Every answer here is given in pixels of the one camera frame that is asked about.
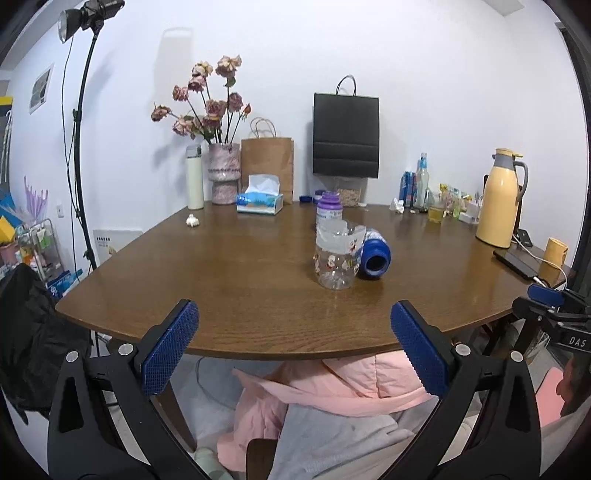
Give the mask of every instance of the blue can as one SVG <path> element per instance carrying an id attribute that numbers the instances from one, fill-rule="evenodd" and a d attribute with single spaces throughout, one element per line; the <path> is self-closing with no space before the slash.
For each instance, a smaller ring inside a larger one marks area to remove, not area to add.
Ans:
<path id="1" fill-rule="evenodd" d="M 402 200 L 405 207 L 412 207 L 414 205 L 414 199 L 417 195 L 416 177 L 417 176 L 413 171 L 406 171 L 402 174 L 398 200 Z"/>

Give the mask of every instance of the glass cup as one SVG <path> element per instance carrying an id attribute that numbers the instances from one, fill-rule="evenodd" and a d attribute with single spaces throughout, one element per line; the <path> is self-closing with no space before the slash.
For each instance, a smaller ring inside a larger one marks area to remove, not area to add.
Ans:
<path id="1" fill-rule="evenodd" d="M 441 223 L 445 212 L 445 197 L 441 193 L 433 194 L 433 201 L 429 205 L 427 218 L 430 222 Z"/>
<path id="2" fill-rule="evenodd" d="M 314 268 L 320 285 L 331 290 L 353 285 L 366 230 L 363 225 L 341 219 L 325 220 L 318 225 Z"/>

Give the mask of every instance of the bottle label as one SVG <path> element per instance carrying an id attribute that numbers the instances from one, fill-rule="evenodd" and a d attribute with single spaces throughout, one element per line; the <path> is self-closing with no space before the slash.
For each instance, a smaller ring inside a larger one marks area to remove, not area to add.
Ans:
<path id="1" fill-rule="evenodd" d="M 316 224 L 322 222 L 323 220 L 332 220 L 337 219 L 340 220 L 343 218 L 343 209 L 340 210 L 329 210 L 323 208 L 316 209 Z"/>
<path id="2" fill-rule="evenodd" d="M 381 240 L 386 245 L 388 245 L 388 242 L 384 239 L 384 237 L 382 236 L 381 233 L 379 233 L 377 230 L 375 230 L 373 228 L 368 228 L 368 231 L 365 234 L 365 241 L 367 241 L 367 240 L 373 240 L 373 239 Z"/>

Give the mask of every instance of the pink blanket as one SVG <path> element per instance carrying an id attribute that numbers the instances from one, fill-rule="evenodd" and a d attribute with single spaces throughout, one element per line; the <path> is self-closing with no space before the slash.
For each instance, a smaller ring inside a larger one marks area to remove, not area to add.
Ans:
<path id="1" fill-rule="evenodd" d="M 277 439 L 291 403 L 348 417 L 388 414 L 432 398 L 403 351 L 366 357 L 288 361 L 266 378 L 233 370 L 244 390 L 234 432 L 217 443 L 220 462 L 246 470 L 246 447 L 255 438 Z"/>

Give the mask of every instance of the flower vase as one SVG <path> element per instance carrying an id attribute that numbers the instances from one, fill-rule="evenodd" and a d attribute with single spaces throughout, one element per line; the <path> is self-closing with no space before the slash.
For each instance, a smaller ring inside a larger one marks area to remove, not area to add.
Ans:
<path id="1" fill-rule="evenodd" d="M 209 146 L 209 180 L 212 185 L 212 203 L 236 203 L 238 180 L 241 175 L 240 144 L 214 143 Z"/>

